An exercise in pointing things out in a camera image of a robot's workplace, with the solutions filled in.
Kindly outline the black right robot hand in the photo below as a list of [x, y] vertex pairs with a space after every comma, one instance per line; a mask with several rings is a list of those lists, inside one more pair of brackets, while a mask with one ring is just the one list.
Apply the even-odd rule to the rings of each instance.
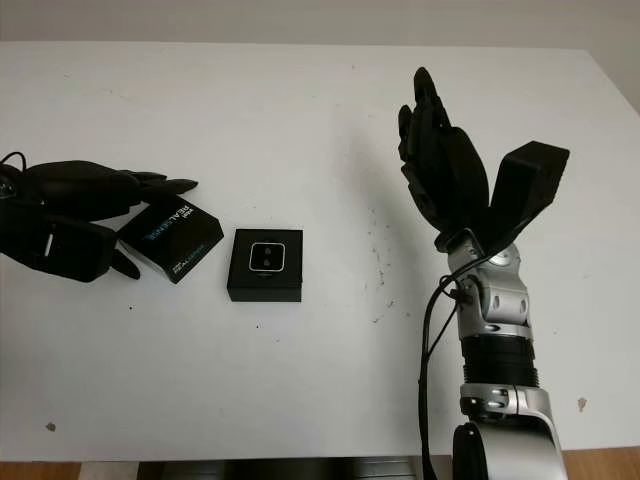
[[401, 171], [419, 212], [444, 241], [486, 213], [488, 179], [470, 137], [451, 123], [426, 68], [415, 72], [413, 88], [415, 106], [398, 112]]

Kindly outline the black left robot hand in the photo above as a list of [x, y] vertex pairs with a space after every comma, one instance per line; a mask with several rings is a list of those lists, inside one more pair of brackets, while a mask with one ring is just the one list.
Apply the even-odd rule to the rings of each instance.
[[191, 179], [80, 160], [34, 165], [23, 174], [37, 201], [31, 238], [38, 244], [27, 246], [21, 261], [31, 269], [84, 283], [110, 269], [140, 278], [138, 267], [117, 249], [118, 233], [101, 221], [198, 185]]

